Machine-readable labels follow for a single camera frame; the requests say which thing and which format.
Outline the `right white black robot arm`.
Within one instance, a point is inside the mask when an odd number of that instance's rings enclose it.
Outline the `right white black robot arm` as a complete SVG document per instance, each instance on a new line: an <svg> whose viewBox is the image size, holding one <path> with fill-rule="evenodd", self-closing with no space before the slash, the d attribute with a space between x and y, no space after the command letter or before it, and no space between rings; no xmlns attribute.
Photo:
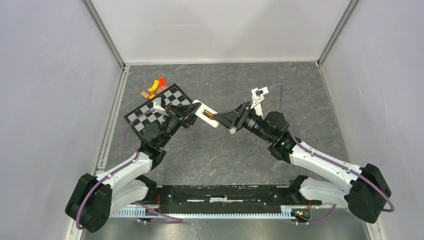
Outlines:
<svg viewBox="0 0 424 240"><path fill-rule="evenodd" d="M268 151L275 159L310 170L327 180L298 176L288 191L293 203L310 200L339 205L372 224L382 212L395 211L390 200L392 192L377 166L348 163L314 149L293 135L282 112L271 111L263 117L250 103L244 102L234 110L203 114L231 133L248 130L270 144Z"/></svg>

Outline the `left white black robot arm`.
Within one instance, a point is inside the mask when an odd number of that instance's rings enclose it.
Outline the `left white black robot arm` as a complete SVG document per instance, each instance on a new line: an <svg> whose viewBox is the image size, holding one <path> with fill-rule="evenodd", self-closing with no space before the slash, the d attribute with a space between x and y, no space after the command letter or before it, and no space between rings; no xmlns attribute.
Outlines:
<svg viewBox="0 0 424 240"><path fill-rule="evenodd" d="M129 204L142 200L153 203L157 190L140 178L156 168L166 155L163 147L180 127L189 128L201 102L186 105L163 105L161 100L153 102L153 109L137 116L161 114L164 122L145 124L145 140L139 147L128 142L134 154L116 167L99 175L82 175L65 207L65 213L75 221L76 228L91 233L98 231L110 214Z"/></svg>

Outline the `white remote control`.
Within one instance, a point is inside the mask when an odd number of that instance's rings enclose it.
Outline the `white remote control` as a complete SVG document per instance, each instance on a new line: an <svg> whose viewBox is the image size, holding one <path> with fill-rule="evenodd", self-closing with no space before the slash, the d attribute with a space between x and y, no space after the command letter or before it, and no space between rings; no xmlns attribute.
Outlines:
<svg viewBox="0 0 424 240"><path fill-rule="evenodd" d="M256 113L258 116L260 116L261 118L264 116L264 115L263 115L262 105L261 105L261 100L258 100L258 101L256 101L256 102L255 102L254 110L255 110L255 113Z"/></svg>
<svg viewBox="0 0 424 240"><path fill-rule="evenodd" d="M205 105L199 100L194 100L193 104L200 103L199 108L196 110L195 115L205 121L207 124L211 125L213 128L217 128L220 123L213 118L214 114L217 114L216 111Z"/></svg>

